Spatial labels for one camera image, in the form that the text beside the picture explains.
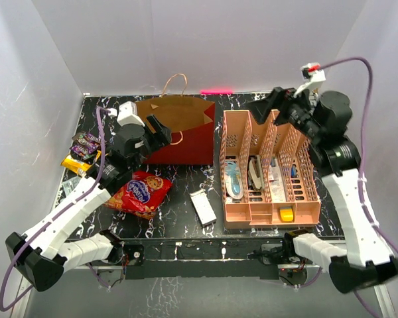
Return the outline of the red brown paper bag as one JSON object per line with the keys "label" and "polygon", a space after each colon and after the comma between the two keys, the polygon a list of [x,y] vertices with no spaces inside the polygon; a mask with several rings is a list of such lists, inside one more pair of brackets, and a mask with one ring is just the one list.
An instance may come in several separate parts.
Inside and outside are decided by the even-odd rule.
{"label": "red brown paper bag", "polygon": [[143,120],[154,115],[171,131],[170,145],[153,153],[147,164],[211,165],[214,161],[215,103],[186,95],[167,95],[136,102]]}

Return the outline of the red cookie snack bag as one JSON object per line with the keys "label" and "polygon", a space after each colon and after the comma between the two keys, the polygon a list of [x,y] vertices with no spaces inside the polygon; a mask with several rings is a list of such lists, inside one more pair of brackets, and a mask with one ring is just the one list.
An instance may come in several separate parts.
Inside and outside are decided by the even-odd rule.
{"label": "red cookie snack bag", "polygon": [[104,206],[143,219],[153,219],[171,187],[172,182],[166,178],[137,171],[133,173],[132,180],[105,202]]}

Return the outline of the yellow candy bar wrapper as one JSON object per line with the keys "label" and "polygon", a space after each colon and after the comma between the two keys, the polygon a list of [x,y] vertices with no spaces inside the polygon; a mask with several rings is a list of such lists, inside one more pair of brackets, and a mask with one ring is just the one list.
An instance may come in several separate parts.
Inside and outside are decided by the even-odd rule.
{"label": "yellow candy bar wrapper", "polygon": [[66,169],[74,172],[77,176],[84,177],[90,167],[96,163],[101,156],[101,152],[94,157],[92,163],[87,163],[84,161],[77,160],[73,158],[70,154],[68,154],[65,159],[61,162],[61,166],[65,167]]}

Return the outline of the dark silver snack wrapper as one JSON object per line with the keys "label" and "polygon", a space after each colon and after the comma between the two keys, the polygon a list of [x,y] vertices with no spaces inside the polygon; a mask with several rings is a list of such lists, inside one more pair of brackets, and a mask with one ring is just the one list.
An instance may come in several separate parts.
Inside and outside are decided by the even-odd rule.
{"label": "dark silver snack wrapper", "polygon": [[72,193],[72,191],[79,184],[80,180],[81,177],[74,176],[73,178],[70,178],[62,183],[62,188],[66,197]]}

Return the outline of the purple candy bar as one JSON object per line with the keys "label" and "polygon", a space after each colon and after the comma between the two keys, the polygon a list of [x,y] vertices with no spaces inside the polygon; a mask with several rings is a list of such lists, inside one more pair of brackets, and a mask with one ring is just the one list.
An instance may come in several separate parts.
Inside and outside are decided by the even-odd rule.
{"label": "purple candy bar", "polygon": [[97,144],[101,143],[101,138],[99,136],[94,136],[92,133],[87,132],[86,133],[86,138],[90,141],[90,142],[94,142]]}

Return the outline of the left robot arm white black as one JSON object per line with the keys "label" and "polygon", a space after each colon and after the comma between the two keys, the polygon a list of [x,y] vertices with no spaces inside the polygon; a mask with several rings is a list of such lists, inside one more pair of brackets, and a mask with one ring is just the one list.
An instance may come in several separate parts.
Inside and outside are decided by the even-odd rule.
{"label": "left robot arm white black", "polygon": [[131,180],[141,164],[154,152],[168,146],[171,130],[154,115],[148,123],[120,126],[105,156],[94,164],[76,188],[42,221],[23,234],[11,233],[5,245],[16,268],[38,292],[51,288],[62,275],[95,260],[117,264],[123,247],[113,235],[100,233],[68,243],[75,229]]}

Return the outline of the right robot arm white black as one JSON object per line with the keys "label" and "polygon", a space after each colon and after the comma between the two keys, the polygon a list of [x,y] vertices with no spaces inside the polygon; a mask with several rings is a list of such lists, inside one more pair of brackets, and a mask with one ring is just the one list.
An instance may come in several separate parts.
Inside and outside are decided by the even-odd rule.
{"label": "right robot arm white black", "polygon": [[277,110],[275,125],[290,124],[307,137],[310,161],[333,200],[344,232],[346,248],[341,249],[308,230],[291,231],[283,239],[283,257],[292,263],[306,258],[319,265],[340,293],[356,293],[398,277],[398,254],[379,232],[364,193],[360,170],[364,154],[346,136],[352,118],[348,96],[325,91],[312,105],[308,90],[298,93],[276,87],[245,107],[259,125]]}

